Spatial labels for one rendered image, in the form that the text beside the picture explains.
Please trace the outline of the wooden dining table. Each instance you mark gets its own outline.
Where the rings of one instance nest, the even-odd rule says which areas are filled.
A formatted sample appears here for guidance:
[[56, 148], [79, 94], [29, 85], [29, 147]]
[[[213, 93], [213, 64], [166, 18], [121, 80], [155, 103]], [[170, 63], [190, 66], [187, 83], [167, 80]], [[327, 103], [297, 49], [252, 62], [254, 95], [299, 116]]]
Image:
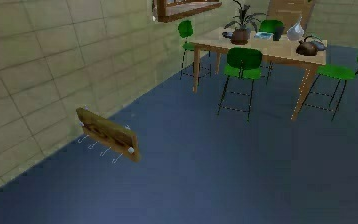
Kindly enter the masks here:
[[[220, 55], [226, 54], [234, 44], [222, 36], [223, 27], [216, 28], [191, 40], [194, 45], [194, 72], [192, 91], [197, 92], [200, 52], [211, 51], [217, 53], [216, 64], [220, 63]], [[263, 40], [254, 37], [250, 33], [250, 39], [246, 47], [260, 50], [265, 61], [272, 61], [288, 66], [297, 66], [304, 70], [304, 75], [299, 86], [299, 97], [294, 107], [291, 120], [295, 121], [307, 97], [312, 82], [314, 81], [317, 69], [326, 64], [326, 51], [318, 52], [316, 56], [303, 56], [296, 53], [298, 43], [289, 41], [285, 35], [279, 41]]]

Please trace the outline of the green chair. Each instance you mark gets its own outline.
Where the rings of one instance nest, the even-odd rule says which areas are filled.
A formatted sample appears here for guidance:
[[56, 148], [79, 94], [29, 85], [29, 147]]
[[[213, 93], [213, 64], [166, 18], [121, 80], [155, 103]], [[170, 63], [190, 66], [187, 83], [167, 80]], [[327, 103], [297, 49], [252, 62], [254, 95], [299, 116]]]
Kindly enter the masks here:
[[[316, 91], [313, 90], [317, 80], [321, 76], [325, 76], [325, 77], [337, 80], [335, 90], [334, 90], [334, 92], [332, 94], [326, 94], [326, 93], [321, 94], [320, 92], [316, 92]], [[307, 107], [311, 107], [311, 108], [324, 110], [324, 111], [327, 111], [327, 112], [332, 112], [333, 115], [332, 115], [331, 120], [334, 120], [337, 112], [340, 110], [340, 104], [341, 104], [341, 101], [343, 99], [343, 95], [344, 95], [344, 92], [346, 90], [347, 83], [350, 80], [354, 80], [357, 76], [358, 76], [358, 68], [356, 70], [351, 70], [350, 68], [348, 68], [346, 66], [339, 66], [339, 65], [334, 65], [334, 64], [326, 64], [326, 65], [320, 66], [317, 69], [317, 77], [314, 79], [314, 82], [312, 83], [312, 85], [311, 85], [311, 87], [309, 89], [309, 92], [308, 92], [306, 98], [303, 101], [302, 106], [307, 106]], [[335, 105], [334, 108], [332, 108], [331, 107], [332, 102], [333, 102], [333, 100], [334, 100], [334, 98], [336, 96], [339, 84], [341, 82], [344, 82], [343, 88], [342, 88], [342, 90], [340, 92], [340, 96], [339, 96], [339, 99], [337, 101], [337, 104]], [[328, 104], [328, 107], [324, 108], [324, 107], [321, 107], [321, 106], [317, 106], [317, 105], [307, 103], [307, 100], [308, 100], [308, 98], [309, 98], [309, 96], [311, 94], [315, 94], [315, 95], [320, 95], [321, 94], [322, 96], [329, 97], [330, 102]]]
[[[261, 22], [259, 31], [260, 32], [269, 32], [269, 33], [273, 33], [275, 32], [275, 29], [279, 26], [284, 26], [283, 22], [280, 20], [275, 20], [275, 19], [271, 19], [271, 20], [264, 20]], [[267, 77], [266, 77], [266, 81], [269, 81], [269, 78], [272, 75], [272, 71], [273, 71], [273, 62], [269, 61], [268, 62], [268, 66], [267, 66]]]
[[[254, 92], [254, 83], [256, 80], [261, 78], [261, 63], [263, 59], [263, 54], [260, 50], [252, 48], [240, 48], [234, 47], [228, 50], [227, 52], [227, 64], [224, 68], [224, 75], [226, 76], [226, 81], [223, 86], [222, 95], [218, 103], [217, 114], [220, 114], [221, 109], [238, 111], [247, 114], [247, 119], [250, 119], [251, 108], [252, 108], [252, 98]], [[231, 108], [224, 106], [224, 100], [226, 97], [226, 92], [228, 90], [229, 80], [231, 78], [237, 78], [242, 80], [251, 81], [251, 89], [249, 93], [240, 93], [231, 91], [231, 94], [247, 96], [248, 108], [246, 110]]]
[[[186, 53], [188, 51], [194, 51], [195, 46], [194, 44], [190, 43], [188, 41], [188, 38], [191, 37], [194, 33], [193, 30], [193, 26], [192, 26], [192, 22], [190, 20], [183, 20], [179, 23], [178, 28], [177, 28], [178, 32], [179, 32], [179, 36], [184, 40], [184, 43], [181, 45], [182, 49], [183, 49], [183, 55], [182, 55], [182, 62], [181, 62], [181, 71], [180, 71], [180, 79], [182, 78], [183, 75], [188, 75], [188, 76], [193, 76], [189, 73], [185, 73], [184, 72], [184, 64], [186, 61]], [[199, 78], [205, 77], [207, 74], [209, 76], [211, 76], [211, 64], [209, 64], [208, 67], [204, 67], [202, 65], [199, 65], [199, 69], [204, 69], [207, 71], [207, 73], [203, 76], [199, 75]]]

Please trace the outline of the house plant in brown pot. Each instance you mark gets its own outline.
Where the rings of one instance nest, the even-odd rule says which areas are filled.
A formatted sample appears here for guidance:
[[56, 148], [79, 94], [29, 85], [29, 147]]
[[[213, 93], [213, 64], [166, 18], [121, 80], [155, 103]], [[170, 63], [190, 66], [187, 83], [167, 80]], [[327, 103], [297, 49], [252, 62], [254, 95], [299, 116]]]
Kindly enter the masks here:
[[230, 38], [233, 44], [245, 45], [250, 38], [251, 29], [249, 25], [254, 28], [254, 31], [258, 31], [258, 26], [261, 24], [259, 16], [266, 16], [266, 13], [249, 13], [251, 8], [248, 4], [242, 4], [239, 0], [232, 0], [238, 5], [238, 14], [228, 22], [224, 28], [233, 27], [232, 36]]

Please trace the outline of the dark cup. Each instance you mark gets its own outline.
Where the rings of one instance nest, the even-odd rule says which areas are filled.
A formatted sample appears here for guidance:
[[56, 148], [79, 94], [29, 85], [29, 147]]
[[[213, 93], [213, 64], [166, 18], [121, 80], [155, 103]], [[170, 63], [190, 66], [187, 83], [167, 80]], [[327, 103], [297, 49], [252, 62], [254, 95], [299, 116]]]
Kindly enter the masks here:
[[273, 40], [279, 41], [284, 31], [284, 26], [279, 26], [275, 29], [275, 32], [273, 34]]

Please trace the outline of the white glass vase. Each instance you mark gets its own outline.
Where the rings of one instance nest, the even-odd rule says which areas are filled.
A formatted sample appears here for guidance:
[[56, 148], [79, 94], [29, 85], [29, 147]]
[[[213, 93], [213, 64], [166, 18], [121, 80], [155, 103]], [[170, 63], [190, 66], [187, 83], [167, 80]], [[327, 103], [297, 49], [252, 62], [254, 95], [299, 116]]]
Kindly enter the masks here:
[[304, 35], [304, 29], [301, 24], [302, 17], [299, 17], [298, 21], [288, 29], [287, 31], [287, 38], [290, 41], [298, 41]]

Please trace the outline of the brown kettle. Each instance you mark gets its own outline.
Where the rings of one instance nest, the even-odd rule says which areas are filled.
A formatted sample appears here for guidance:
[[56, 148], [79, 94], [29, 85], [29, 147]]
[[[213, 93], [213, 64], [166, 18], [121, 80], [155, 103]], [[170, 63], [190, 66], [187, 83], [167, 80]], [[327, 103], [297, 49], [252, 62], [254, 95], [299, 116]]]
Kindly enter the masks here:
[[303, 56], [316, 56], [319, 51], [325, 51], [326, 46], [321, 38], [309, 35], [299, 41], [296, 53]]

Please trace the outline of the wooden room door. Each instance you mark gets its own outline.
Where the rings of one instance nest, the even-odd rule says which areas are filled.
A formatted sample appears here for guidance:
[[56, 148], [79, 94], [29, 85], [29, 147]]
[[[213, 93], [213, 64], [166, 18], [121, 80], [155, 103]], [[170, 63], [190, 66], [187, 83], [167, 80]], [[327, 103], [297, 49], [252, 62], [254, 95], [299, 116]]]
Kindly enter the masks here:
[[314, 6], [315, 0], [270, 0], [267, 18], [281, 21], [285, 30], [301, 18], [301, 26], [306, 29]]

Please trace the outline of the wooden wall hook rack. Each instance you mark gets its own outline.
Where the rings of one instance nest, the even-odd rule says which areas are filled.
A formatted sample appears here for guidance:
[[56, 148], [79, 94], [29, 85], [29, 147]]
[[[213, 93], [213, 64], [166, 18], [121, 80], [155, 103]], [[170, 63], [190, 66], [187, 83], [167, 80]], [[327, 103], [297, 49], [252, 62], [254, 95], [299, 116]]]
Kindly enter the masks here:
[[137, 134], [125, 126], [101, 117], [88, 109], [76, 109], [83, 133], [100, 144], [121, 153], [133, 162], [141, 160]]

